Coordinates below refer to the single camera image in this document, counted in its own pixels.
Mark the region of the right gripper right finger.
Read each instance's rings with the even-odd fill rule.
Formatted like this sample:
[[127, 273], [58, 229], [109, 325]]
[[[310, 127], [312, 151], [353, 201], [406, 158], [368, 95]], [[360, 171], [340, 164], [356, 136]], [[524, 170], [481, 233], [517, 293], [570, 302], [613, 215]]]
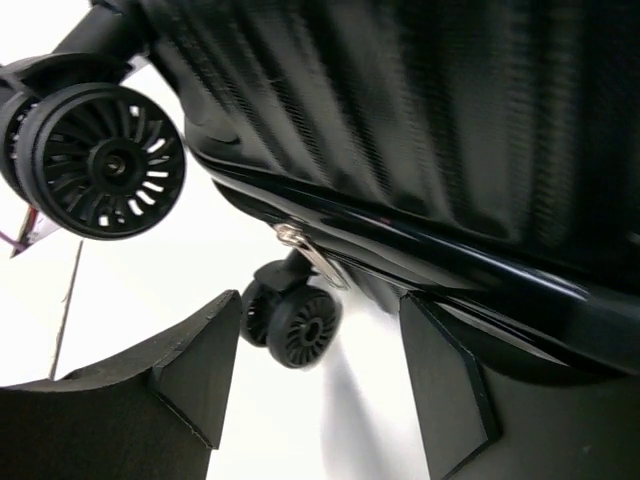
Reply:
[[638, 478], [637, 378], [543, 360], [413, 294], [400, 327], [430, 478]]

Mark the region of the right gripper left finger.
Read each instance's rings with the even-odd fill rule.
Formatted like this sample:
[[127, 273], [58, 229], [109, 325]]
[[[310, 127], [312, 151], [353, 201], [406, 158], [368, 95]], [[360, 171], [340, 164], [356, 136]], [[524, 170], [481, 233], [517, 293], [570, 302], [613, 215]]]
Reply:
[[227, 290], [184, 321], [59, 380], [1, 390], [4, 479], [203, 479], [239, 340]]

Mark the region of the black hard-shell suitcase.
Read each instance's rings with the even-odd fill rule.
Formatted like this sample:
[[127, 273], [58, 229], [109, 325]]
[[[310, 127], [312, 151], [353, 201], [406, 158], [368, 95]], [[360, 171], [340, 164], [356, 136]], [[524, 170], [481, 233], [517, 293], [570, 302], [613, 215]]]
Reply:
[[295, 247], [639, 372], [635, 1], [95, 1], [1, 85], [6, 162], [69, 230], [158, 222], [190, 151]]

